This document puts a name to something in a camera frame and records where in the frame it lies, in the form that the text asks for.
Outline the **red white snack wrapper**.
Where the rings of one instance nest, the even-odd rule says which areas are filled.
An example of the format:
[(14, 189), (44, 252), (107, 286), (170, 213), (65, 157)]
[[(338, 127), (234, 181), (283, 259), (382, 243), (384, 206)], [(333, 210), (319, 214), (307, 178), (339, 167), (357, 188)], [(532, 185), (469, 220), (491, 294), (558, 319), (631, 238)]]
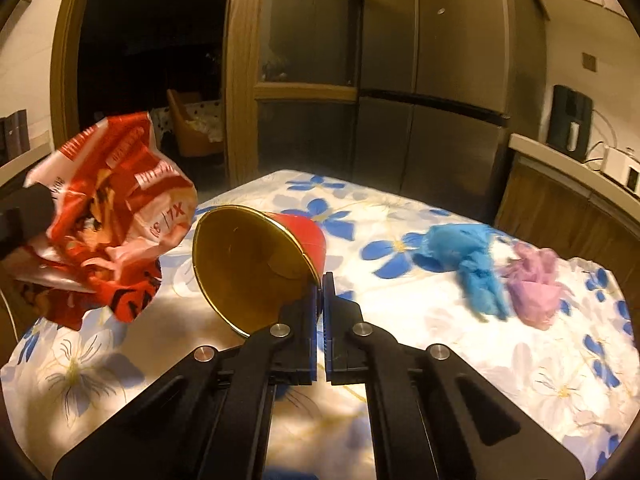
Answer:
[(21, 293), (39, 315), (79, 330), (85, 313), (111, 309), (132, 322), (160, 289), (160, 256), (191, 227), (192, 181), (155, 146), (149, 114), (107, 117), (30, 170), (26, 184), (51, 192), (54, 216), (30, 261), (80, 289), (30, 283)]

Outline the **red gold paper cup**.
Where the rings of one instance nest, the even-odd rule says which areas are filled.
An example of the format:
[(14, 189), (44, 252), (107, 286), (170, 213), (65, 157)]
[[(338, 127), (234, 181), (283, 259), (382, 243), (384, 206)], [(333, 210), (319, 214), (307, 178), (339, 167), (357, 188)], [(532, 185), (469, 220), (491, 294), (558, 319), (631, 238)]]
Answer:
[(247, 337), (280, 309), (319, 287), (326, 263), (322, 229), (300, 214), (216, 206), (198, 220), (192, 264), (209, 305)]

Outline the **light purple plastic bag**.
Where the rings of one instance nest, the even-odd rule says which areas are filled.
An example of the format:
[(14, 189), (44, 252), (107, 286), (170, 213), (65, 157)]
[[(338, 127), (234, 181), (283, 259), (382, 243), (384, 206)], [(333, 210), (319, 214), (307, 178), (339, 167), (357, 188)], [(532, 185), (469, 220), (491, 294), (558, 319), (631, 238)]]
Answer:
[(558, 255), (524, 242), (517, 242), (513, 250), (516, 258), (502, 272), (512, 308), (525, 325), (548, 330), (567, 292), (558, 281)]

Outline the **blue floral tablecloth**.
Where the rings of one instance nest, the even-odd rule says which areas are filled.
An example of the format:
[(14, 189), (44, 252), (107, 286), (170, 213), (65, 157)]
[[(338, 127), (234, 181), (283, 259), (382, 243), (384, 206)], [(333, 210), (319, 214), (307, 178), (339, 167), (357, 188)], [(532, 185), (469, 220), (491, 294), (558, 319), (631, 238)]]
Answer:
[[(280, 170), (200, 203), (311, 218), (326, 238), (336, 292), (402, 344), (446, 344), (564, 444), (595, 474), (631, 434), (639, 411), (639, 355), (631, 317), (608, 264), (559, 263), (562, 298), (546, 330), (516, 316), (480, 318), (454, 274), (418, 255), (432, 226), (459, 216), (335, 179)], [(42, 474), (201, 344), (235, 346), (238, 335), (209, 307), (196, 281), (192, 242), (160, 260), (160, 290), (134, 322), (92, 310), (80, 330), (40, 320), (1, 370), (10, 426)]]

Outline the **orange chair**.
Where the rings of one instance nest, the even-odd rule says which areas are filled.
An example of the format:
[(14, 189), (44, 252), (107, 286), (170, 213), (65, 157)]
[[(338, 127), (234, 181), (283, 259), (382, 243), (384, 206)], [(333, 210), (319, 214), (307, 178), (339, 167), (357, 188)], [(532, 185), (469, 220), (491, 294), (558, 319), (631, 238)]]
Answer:
[(220, 102), (186, 103), (182, 95), (167, 91), (169, 113), (178, 151), (186, 158), (218, 155), (224, 151)]

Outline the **wooden lower cabinets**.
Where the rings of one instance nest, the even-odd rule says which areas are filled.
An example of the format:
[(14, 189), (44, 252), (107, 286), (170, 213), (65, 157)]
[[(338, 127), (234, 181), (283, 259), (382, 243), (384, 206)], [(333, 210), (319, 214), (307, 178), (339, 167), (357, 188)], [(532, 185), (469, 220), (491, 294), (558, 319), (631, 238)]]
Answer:
[(639, 222), (577, 180), (515, 155), (495, 227), (566, 260), (599, 263), (638, 309)]

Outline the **white rice cooker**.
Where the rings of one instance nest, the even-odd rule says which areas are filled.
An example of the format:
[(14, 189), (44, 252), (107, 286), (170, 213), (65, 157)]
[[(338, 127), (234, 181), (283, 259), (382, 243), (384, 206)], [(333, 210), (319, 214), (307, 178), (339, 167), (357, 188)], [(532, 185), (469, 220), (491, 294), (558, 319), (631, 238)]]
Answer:
[(618, 148), (605, 149), (600, 173), (634, 196), (639, 196), (639, 172), (639, 162), (631, 154)]

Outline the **wooden glass panel door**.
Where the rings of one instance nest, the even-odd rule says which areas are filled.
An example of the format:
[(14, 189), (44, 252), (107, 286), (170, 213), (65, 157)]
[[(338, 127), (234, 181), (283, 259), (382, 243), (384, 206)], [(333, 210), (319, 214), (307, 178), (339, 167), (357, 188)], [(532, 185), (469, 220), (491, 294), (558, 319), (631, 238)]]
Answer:
[(228, 0), (224, 133), (233, 185), (279, 169), (347, 178), (362, 0)]

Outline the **black air fryer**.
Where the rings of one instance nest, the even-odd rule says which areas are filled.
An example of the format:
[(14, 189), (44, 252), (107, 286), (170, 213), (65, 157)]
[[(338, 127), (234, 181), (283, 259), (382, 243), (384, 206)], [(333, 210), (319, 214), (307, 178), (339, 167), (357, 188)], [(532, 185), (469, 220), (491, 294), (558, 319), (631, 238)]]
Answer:
[(546, 143), (576, 162), (584, 162), (590, 142), (592, 109), (589, 96), (555, 84)]

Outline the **dark grey refrigerator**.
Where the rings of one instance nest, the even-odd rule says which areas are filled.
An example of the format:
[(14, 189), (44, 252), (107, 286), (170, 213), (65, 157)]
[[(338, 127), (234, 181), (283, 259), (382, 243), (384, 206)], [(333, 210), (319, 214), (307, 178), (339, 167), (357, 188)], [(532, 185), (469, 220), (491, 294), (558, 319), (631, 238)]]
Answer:
[(546, 65), (538, 0), (363, 0), (352, 178), (491, 222)]

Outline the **wall power outlet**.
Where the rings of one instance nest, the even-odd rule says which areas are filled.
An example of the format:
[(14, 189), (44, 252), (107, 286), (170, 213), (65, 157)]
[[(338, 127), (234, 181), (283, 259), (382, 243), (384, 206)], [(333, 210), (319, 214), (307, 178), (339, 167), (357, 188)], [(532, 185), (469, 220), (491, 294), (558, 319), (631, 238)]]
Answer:
[(594, 55), (584, 52), (582, 54), (582, 67), (585, 70), (590, 70), (590, 72), (597, 73), (598, 71), (597, 58)]

